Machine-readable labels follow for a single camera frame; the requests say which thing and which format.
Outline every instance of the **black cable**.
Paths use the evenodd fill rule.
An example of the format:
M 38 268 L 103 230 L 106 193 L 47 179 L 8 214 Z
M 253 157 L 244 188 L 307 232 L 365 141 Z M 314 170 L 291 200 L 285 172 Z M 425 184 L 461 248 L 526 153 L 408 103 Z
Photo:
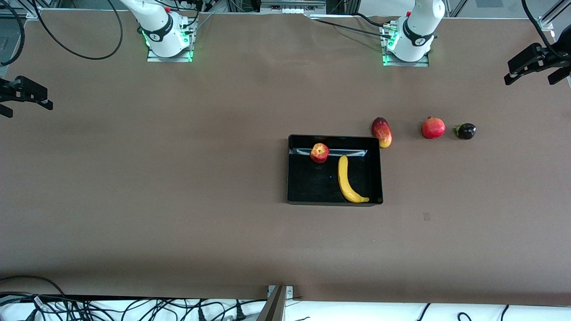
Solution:
M 236 299 L 236 321 L 242 321 L 246 318 L 244 311 L 242 311 L 242 305 L 240 301 Z
M 60 298 L 60 297 L 58 297 L 58 296 L 53 296 L 53 295 L 39 294 L 39 295 L 28 295 L 28 296 L 29 296 L 30 298 L 33 298 L 34 296 L 38 296 L 38 297 L 40 297 L 40 298 L 60 299 L 60 300 L 63 301 L 63 302 L 64 302 L 64 301 L 67 301 L 67 302 L 77 302 L 77 303 L 87 304 L 87 305 L 89 305 L 90 307 L 94 307 L 97 311 L 117 312 L 117 313 L 123 313 L 123 312 L 125 312 L 125 311 L 130 311 L 130 310 L 139 308 L 139 307 L 144 306 L 145 304 L 147 304 L 147 303 L 149 303 L 149 302 L 151 302 L 151 301 L 153 300 L 153 299 L 151 299 L 151 298 L 137 299 L 137 300 L 131 302 L 131 304 L 129 304 L 125 310 L 123 310 L 123 311 L 118 311 L 118 310 L 113 310 L 113 309 L 103 309 L 103 308 L 100 308 L 100 307 L 94 305 L 94 304 L 91 303 L 91 302 L 85 302 L 85 301 L 82 301 L 82 300 L 74 300 L 74 299 L 69 299 L 69 298 Z M 143 300 L 146 300 L 147 302 L 144 302 L 144 303 L 142 303 L 142 304 L 139 304 L 139 305 L 136 306 L 136 307 L 131 307 L 133 304 L 135 304 L 135 303 L 137 303 L 137 302 L 141 302 L 141 301 L 143 301 Z
M 562 56 L 560 55 L 558 52 L 556 52 L 556 50 L 551 46 L 551 43 L 549 43 L 549 41 L 547 40 L 547 37 L 545 36 L 544 32 L 541 30 L 541 26 L 539 25 L 539 23 L 537 23 L 537 21 L 535 20 L 535 18 L 532 16 L 532 13 L 529 11 L 528 8 L 528 4 L 527 2 L 525 2 L 525 0 L 521 0 L 521 5 L 524 7 L 524 12 L 525 15 L 528 16 L 528 19 L 532 22 L 533 26 L 535 27 L 535 29 L 537 30 L 537 33 L 539 34 L 539 36 L 541 37 L 541 40 L 543 40 L 543 43 L 545 44 L 545 46 L 547 47 L 547 49 L 549 49 L 549 51 L 557 58 L 559 59 L 563 59 L 565 61 L 571 61 L 571 53 L 568 53 L 567 56 Z
M 317 20 L 317 19 L 316 19 L 315 21 L 319 21 L 319 22 L 321 22 L 321 23 L 326 23 L 326 24 L 328 24 L 328 25 L 332 25 L 332 26 L 336 26 L 336 27 L 340 27 L 340 28 L 344 28 L 344 29 L 348 29 L 348 30 L 357 31 L 357 32 L 364 33 L 364 34 L 372 34 L 372 35 L 375 35 L 375 36 L 378 36 L 378 37 L 382 37 L 382 38 L 387 38 L 387 39 L 388 39 L 388 38 L 391 37 L 391 36 L 386 35 L 386 34 L 372 33 L 372 32 L 370 32 L 370 31 L 365 31 L 365 30 L 361 30 L 361 29 L 351 28 L 351 27 L 348 27 L 348 26 L 338 25 L 337 23 L 333 23 L 333 22 L 329 22 L 329 21 L 323 21 L 323 20 Z
M 501 312 L 501 317 L 500 317 L 500 321 L 504 321 L 504 314 L 505 312 L 508 310 L 509 308 L 509 304 L 507 304 L 504 308 L 504 310 Z
M 8 305 L 10 303 L 16 303 L 18 301 L 22 301 L 22 298 L 16 298 L 16 299 L 10 299 L 10 300 L 6 300 L 6 301 L 2 301 L 2 303 L 0 303 L 0 307 L 3 307 L 3 306 Z
M 83 302 L 83 308 L 79 308 L 79 304 L 77 302 L 73 302 L 71 304 L 71 308 L 74 307 L 77 308 L 77 310 L 79 310 L 79 317 L 81 318 L 82 321 L 95 321 L 93 319 L 93 313 L 91 312 L 88 301 Z
M 423 312 L 420 314 L 420 317 L 418 318 L 417 321 L 422 321 L 422 319 L 424 318 L 424 314 L 427 312 L 429 306 L 430 306 L 430 303 L 427 303 L 427 305 L 424 306 Z
M 154 306 L 153 306 L 150 310 L 148 310 L 145 314 L 143 314 L 143 316 L 140 317 L 139 321 L 143 321 L 144 317 L 147 316 L 147 314 L 152 313 L 153 310 L 156 309 L 157 304 L 154 305 Z
M 242 303 L 240 303 L 240 305 L 243 306 L 244 304 L 250 304 L 250 303 L 254 303 L 254 302 L 265 302 L 265 301 L 267 301 L 267 300 L 266 300 L 266 299 L 250 300 L 250 301 L 242 302 Z M 222 311 L 219 315 L 215 316 L 215 317 L 214 317 L 212 320 L 210 320 L 210 321 L 215 321 L 215 320 L 218 319 L 220 316 L 225 315 L 227 312 L 229 312 L 229 311 L 231 311 L 231 310 L 233 310 L 233 309 L 235 309 L 235 308 L 236 308 L 236 306 L 233 306 L 233 307 L 230 307 L 230 308 L 228 308 L 228 309 Z
M 462 319 L 460 319 L 461 316 L 465 315 L 466 318 L 468 318 L 468 321 L 472 321 L 472 318 L 470 318 L 469 315 L 467 315 L 465 312 L 460 312 L 458 313 L 458 315 L 456 316 L 456 318 L 458 319 L 458 321 L 462 321 Z
M 156 3 L 160 3 L 161 5 L 163 5 L 163 6 L 165 6 L 165 7 L 169 7 L 169 8 L 171 8 L 171 9 L 173 9 L 173 10 L 178 10 L 177 7 L 170 6 L 170 5 L 168 5 L 168 4 L 164 3 L 164 2 L 161 2 L 161 1 L 159 1 L 159 0 L 153 0 L 153 1 L 156 2 Z
M 14 15 L 14 19 L 16 19 L 16 22 L 18 22 L 18 27 L 20 28 L 20 44 L 18 45 L 18 50 L 8 61 L 0 62 L 0 66 L 8 66 L 9 64 L 15 62 L 16 59 L 18 59 L 18 57 L 20 57 L 22 54 L 22 50 L 24 49 L 24 40 L 26 39 L 26 33 L 24 32 L 24 23 L 22 22 L 20 16 L 18 16 L 16 10 L 14 10 L 14 8 L 12 8 L 5 0 L 0 0 L 0 3 L 3 4 L 10 11 L 10 13 L 12 13 L 12 15 Z
M 365 19 L 365 21 L 367 21 L 368 23 L 370 23 L 370 24 L 372 24 L 372 25 L 374 25 L 374 26 L 377 26 L 377 27 L 382 27 L 382 26 L 383 26 L 382 23 L 376 23 L 375 21 L 369 19 L 369 17 L 367 17 L 367 16 L 364 15 L 364 14 L 355 12 L 355 13 L 352 13 L 351 15 L 355 15 L 355 16 L 361 17 L 361 18 Z
M 202 311 L 202 305 L 198 305 L 198 321 L 206 321 L 206 318 L 204 317 L 204 311 Z
M 194 19 L 192 20 L 192 22 L 189 22 L 188 24 L 183 25 L 182 28 L 192 26 L 192 24 L 195 23 L 197 19 L 198 19 L 198 13 L 196 13 L 196 16 L 194 16 Z
M 53 282 L 52 280 L 48 279 L 48 278 L 44 278 L 42 276 L 35 276 L 35 275 L 13 275 L 13 276 L 7 276 L 5 278 L 0 279 L 0 282 L 6 281 L 6 280 L 12 280 L 12 279 L 35 279 L 35 280 L 41 280 L 47 283 L 50 283 L 58 292 L 62 297 L 66 297 L 66 294 L 63 293 L 63 290 L 57 285 L 55 284 L 55 282 Z
M 18 293 L 18 292 L 12 292 L 12 293 L 10 293 L 10 292 L 3 292 L 3 293 L 4 293 L 4 294 L 9 293 L 10 295 L 19 295 L 19 296 L 21 296 L 21 297 L 23 297 L 23 298 L 26 298 L 26 299 L 32 301 L 32 302 L 34 303 L 35 309 L 36 309 L 37 311 L 39 311 L 39 312 L 42 313 L 42 317 L 44 318 L 44 320 L 45 320 L 45 314 L 55 314 L 55 315 L 58 317 L 58 319 L 59 319 L 60 321 L 63 321 L 62 317 L 59 315 L 60 313 L 66 313 L 66 315 L 67 315 L 66 319 L 67 319 L 67 320 L 70 320 L 70 319 L 71 319 L 71 320 L 74 320 L 74 319 L 75 319 L 74 316 L 73 316 L 73 311 L 67 309 L 67 307 L 66 307 L 65 310 L 56 311 L 55 308 L 52 307 L 51 305 L 49 305 L 49 304 L 44 304 L 45 306 L 47 306 L 47 307 L 51 310 L 51 312 L 50 312 L 50 311 L 45 311 L 45 310 L 43 310 L 42 307 L 36 303 L 35 298 L 45 297 L 44 295 L 29 295 L 29 294 Z M 58 298 L 58 299 L 60 299 L 60 300 L 67 300 L 66 298 L 59 298 L 59 297 L 56 297 L 56 298 Z
M 203 299 L 200 299 L 197 304 L 195 304 L 195 305 L 193 305 L 192 307 L 190 307 L 190 309 L 189 309 L 188 311 L 186 311 L 186 313 L 182 316 L 182 318 L 180 319 L 180 321 L 185 321 L 187 315 L 189 315 L 190 312 L 192 312 L 198 305 L 200 305 L 200 303 L 202 302 L 202 300 L 203 300 Z
M 93 314 L 91 312 L 92 307 L 95 307 L 95 311 L 98 311 L 98 312 L 105 314 L 109 318 L 110 321 L 114 321 L 113 317 L 109 313 L 107 313 L 107 311 L 105 309 L 101 309 L 101 308 L 93 305 L 91 302 L 83 302 L 83 307 L 86 311 L 86 315 L 89 317 L 89 321 L 94 321 L 93 317 L 96 317 L 96 318 L 100 319 L 101 321 L 104 321 L 97 314 Z
M 42 16 L 39 14 L 39 10 L 38 10 L 38 2 L 37 0 L 32 0 L 31 4 L 34 7 L 34 11 L 36 12 L 36 15 L 38 16 L 38 20 L 39 22 L 42 24 L 42 27 L 46 30 L 47 34 L 50 35 L 51 39 L 53 39 L 54 41 L 56 41 L 56 43 L 58 45 L 60 45 L 61 48 L 64 48 L 67 52 L 76 55 L 78 57 L 81 57 L 83 59 L 88 59 L 88 60 L 103 60 L 103 59 L 107 59 L 111 56 L 113 56 L 121 47 L 121 44 L 123 43 L 123 23 L 121 22 L 121 18 L 119 17 L 119 13 L 117 12 L 117 9 L 115 9 L 115 6 L 113 5 L 113 3 L 111 2 L 111 0 L 107 0 L 107 2 L 109 3 L 109 5 L 111 6 L 111 8 L 113 9 L 113 12 L 115 13 L 115 16 L 117 17 L 117 22 L 119 23 L 119 30 L 120 30 L 120 38 L 119 38 L 119 42 L 117 43 L 117 47 L 115 47 L 115 49 L 113 49 L 113 51 L 105 56 L 102 57 L 89 57 L 86 55 L 82 55 L 82 54 L 78 54 L 75 51 L 73 51 L 72 49 L 69 49 L 68 47 L 66 47 L 64 44 L 62 44 L 55 36 L 53 33 L 51 33 L 50 29 L 46 26 L 46 23 L 43 21 Z
M 139 299 L 139 300 L 135 300 L 135 301 L 131 302 L 131 303 L 127 306 L 127 308 L 125 309 L 125 311 L 123 311 L 123 314 L 121 315 L 121 321 L 123 321 L 123 320 L 125 319 L 125 314 L 127 314 L 127 311 L 129 311 L 129 309 L 131 308 L 131 306 L 132 306 L 133 304 L 139 302 L 139 301 L 142 301 L 142 300 L 147 300 L 147 302 L 143 303 L 142 305 L 145 305 L 145 304 L 151 302 L 151 299 Z
M 163 304 L 160 307 L 158 307 L 156 309 L 156 311 L 153 313 L 153 315 L 151 316 L 151 318 L 149 318 L 149 321 L 154 321 L 156 318 L 156 315 L 159 313 L 160 310 L 166 310 L 166 311 L 169 311 L 170 313 L 173 313 L 176 317 L 175 320 L 178 320 L 178 314 L 175 311 L 167 308 L 168 305 L 169 305 L 169 300 L 164 300 Z

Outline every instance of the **apple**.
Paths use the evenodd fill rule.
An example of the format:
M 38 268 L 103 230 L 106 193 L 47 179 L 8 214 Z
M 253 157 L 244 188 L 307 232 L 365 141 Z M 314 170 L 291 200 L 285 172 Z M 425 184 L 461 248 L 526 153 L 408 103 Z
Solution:
M 377 117 L 373 122 L 373 136 L 379 139 L 379 147 L 385 149 L 392 143 L 391 127 L 386 119 Z
M 428 117 L 423 124 L 424 138 L 434 139 L 444 135 L 446 126 L 440 118 Z
M 325 163 L 327 156 L 329 156 L 329 147 L 322 143 L 315 144 L 309 154 L 311 160 L 317 164 Z

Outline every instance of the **metal mounting plate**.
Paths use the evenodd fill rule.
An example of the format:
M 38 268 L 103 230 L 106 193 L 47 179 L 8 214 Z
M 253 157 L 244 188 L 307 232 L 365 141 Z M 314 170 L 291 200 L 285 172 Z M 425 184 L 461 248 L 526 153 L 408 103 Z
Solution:
M 186 29 L 182 29 L 182 32 L 189 32 L 188 35 L 183 36 L 185 41 L 188 41 L 188 47 L 184 48 L 181 52 L 177 55 L 172 57 L 160 57 L 157 56 L 149 47 L 147 53 L 147 62 L 192 62 L 192 57 L 194 56 L 194 44 L 196 42 L 196 27 L 198 26 L 198 19 L 195 19 L 192 25 L 187 27 Z
M 389 24 L 396 25 L 397 22 L 392 20 Z M 379 27 L 379 33 L 383 35 L 387 34 L 393 36 L 394 30 Z M 390 40 L 383 37 L 380 37 L 380 39 L 381 39 L 381 52 L 383 53 L 383 66 L 399 66 L 399 67 L 429 66 L 428 54 L 424 54 L 424 56 L 419 61 L 414 61 L 414 62 L 402 61 L 401 59 L 398 59 L 397 56 L 395 56 L 395 54 L 392 51 L 387 49 Z
M 268 298 L 270 297 L 270 295 L 272 295 L 272 292 L 274 291 L 275 288 L 276 286 L 268 286 Z M 293 299 L 293 286 L 286 286 L 285 293 L 286 293 L 285 295 L 286 300 Z

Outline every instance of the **yellow banana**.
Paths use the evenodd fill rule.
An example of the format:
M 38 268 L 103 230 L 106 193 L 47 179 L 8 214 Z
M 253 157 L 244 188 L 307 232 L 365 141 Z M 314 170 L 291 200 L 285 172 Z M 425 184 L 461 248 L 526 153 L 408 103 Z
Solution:
M 351 185 L 349 184 L 349 179 L 347 178 L 347 169 L 349 167 L 349 159 L 347 155 L 341 156 L 339 158 L 339 166 L 337 168 L 337 175 L 339 177 L 339 187 L 343 196 L 351 203 L 367 203 L 369 202 L 368 197 L 362 197 L 356 191 L 353 191 Z

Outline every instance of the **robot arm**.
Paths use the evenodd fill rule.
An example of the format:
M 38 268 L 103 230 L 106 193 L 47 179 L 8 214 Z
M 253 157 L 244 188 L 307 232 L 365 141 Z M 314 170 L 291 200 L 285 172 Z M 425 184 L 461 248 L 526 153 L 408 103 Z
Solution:
M 0 78 L 0 102 L 33 102 L 47 110 L 54 109 L 54 104 L 47 99 L 47 88 L 24 76 L 17 76 L 12 82 Z M 0 104 L 0 115 L 8 118 L 14 111 Z
M 571 26 L 563 30 L 559 40 L 552 44 L 556 52 L 564 57 L 571 57 Z M 548 48 L 543 48 L 539 43 L 533 43 L 522 52 L 508 61 L 509 74 L 504 76 L 506 85 L 511 85 L 522 76 L 530 73 L 538 73 L 549 68 L 557 68 L 547 77 L 550 85 L 571 75 L 571 61 L 555 56 Z
M 420 60 L 430 50 L 434 31 L 445 11 L 442 0 L 416 0 L 410 15 L 397 21 L 399 34 L 388 49 L 398 59 L 408 62 Z
M 145 0 L 120 0 L 143 29 L 149 48 L 160 57 L 172 57 L 188 47 L 188 18 Z

